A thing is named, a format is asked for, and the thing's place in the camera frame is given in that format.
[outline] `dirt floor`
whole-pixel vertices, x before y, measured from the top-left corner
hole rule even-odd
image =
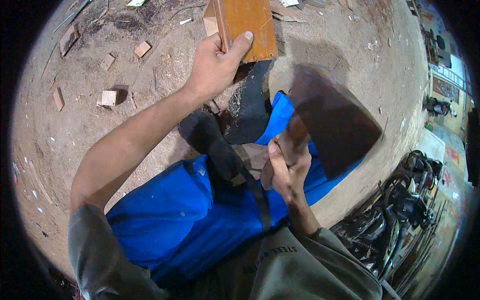
[[[68,27],[52,31],[72,12],[73,2],[67,0],[58,7],[32,45],[17,92],[11,145],[19,169],[16,189],[25,229],[70,278],[69,194],[80,160],[94,142],[128,117],[180,88],[192,67],[195,45],[205,37],[203,8],[183,10],[169,20],[175,10],[198,1],[147,0],[142,7],[131,8],[126,1],[110,0],[107,13],[93,23],[107,5],[106,0],[95,0],[75,19],[80,38],[62,57],[56,43]],[[405,1],[353,1],[353,11],[336,0],[330,2],[321,9],[309,5],[303,11],[292,8],[306,23],[275,20],[280,57],[269,73],[271,95],[289,89],[292,63],[319,63],[346,84],[381,126],[388,123],[383,142],[312,207],[325,227],[357,206],[414,147],[426,119],[421,99],[428,82],[419,21]],[[193,22],[180,25],[188,18]],[[152,49],[137,59],[133,50],[144,40]],[[100,63],[107,53],[116,60],[105,72]],[[157,90],[152,88],[154,78]],[[133,101],[129,98],[111,110],[96,107],[100,93],[119,84],[128,86]],[[61,112],[51,97],[56,87],[61,88],[65,101]],[[232,92],[228,89],[222,99]],[[113,196],[107,210],[124,193],[170,164],[196,155],[173,130]],[[30,160],[52,204],[42,192]],[[38,191],[38,198],[32,190]]]

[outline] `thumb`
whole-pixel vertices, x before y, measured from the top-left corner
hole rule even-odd
[[[282,150],[280,147],[273,141],[268,143],[268,157],[272,163],[274,173],[281,177],[288,176],[288,167],[283,157]]]
[[[235,39],[232,48],[223,56],[223,58],[226,60],[235,60],[240,63],[240,60],[252,46],[252,41],[253,33],[251,31],[245,31]]]

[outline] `blue cloth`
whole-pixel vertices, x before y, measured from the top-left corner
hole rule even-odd
[[[289,99],[281,93],[276,94],[273,106],[267,128],[257,144],[267,144],[279,134],[293,112]],[[308,204],[313,205],[361,160],[328,181],[313,143],[309,144],[309,150],[312,166],[304,190]],[[272,226],[277,227],[285,220],[287,207],[277,192],[264,193]],[[107,220],[128,259],[148,267],[161,288],[175,288],[194,279],[243,243],[262,234],[250,190],[246,185],[232,187],[210,181],[206,156],[173,164],[131,191],[107,213]]]

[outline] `gray t-shirt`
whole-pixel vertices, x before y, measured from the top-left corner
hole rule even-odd
[[[68,230],[70,264],[89,299],[381,299],[375,276],[328,229],[312,237],[285,227],[181,291],[159,288],[128,261],[103,212],[82,206]]]

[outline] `hand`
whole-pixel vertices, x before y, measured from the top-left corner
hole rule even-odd
[[[245,31],[224,54],[218,33],[201,40],[195,51],[192,73],[183,88],[192,91],[203,102],[223,92],[232,84],[240,61],[252,46],[252,41],[253,33]]]
[[[273,188],[279,193],[287,206],[304,201],[303,184],[312,163],[312,156],[306,146],[297,163],[288,167],[282,150],[273,138],[268,143],[268,157],[272,163],[274,175],[272,178]]]

